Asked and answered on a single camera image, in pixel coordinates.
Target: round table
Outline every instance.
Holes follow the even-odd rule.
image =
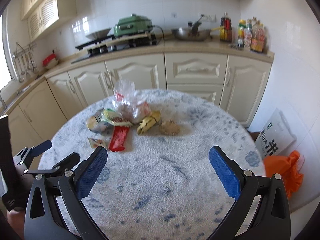
[[[82,202],[110,240],[206,239],[234,202],[209,162],[209,149],[218,145],[242,169],[265,176],[254,142],[238,121],[202,98],[172,90],[141,90],[138,95],[161,111],[163,121],[180,124],[180,134],[164,136],[157,126],[145,135],[130,129],[126,150],[108,151],[106,166]],[[72,152],[87,159],[94,151],[87,138],[99,135],[85,121],[97,110],[111,108],[112,99],[71,118],[53,137],[39,168],[51,168]],[[248,228],[258,201],[239,232]],[[63,201],[58,203],[68,228],[76,232]]]

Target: gas stove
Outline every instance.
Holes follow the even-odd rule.
[[[71,64],[105,53],[157,44],[156,36],[153,33],[128,35],[121,38],[109,35],[77,46],[76,49],[78,50],[87,49],[87,54],[72,61]]]

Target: red container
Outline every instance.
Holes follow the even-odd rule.
[[[48,57],[45,58],[44,61],[42,61],[43,66],[47,66],[47,64],[48,64],[52,59],[54,59],[54,58],[56,59],[56,58],[57,58],[57,56],[56,56],[55,53],[54,53],[54,50],[53,50],[52,52],[53,52],[52,54],[50,54]]]

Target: orange bag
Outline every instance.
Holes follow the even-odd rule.
[[[299,157],[300,153],[293,151],[289,157],[271,155],[263,159],[267,177],[272,177],[275,173],[281,175],[288,199],[302,184],[303,174],[299,174],[297,171],[297,161]]]

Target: red wrapper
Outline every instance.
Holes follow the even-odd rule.
[[[121,152],[125,148],[123,146],[125,138],[127,137],[129,127],[126,126],[115,126],[113,130],[113,136],[109,144],[109,150],[112,152]]]

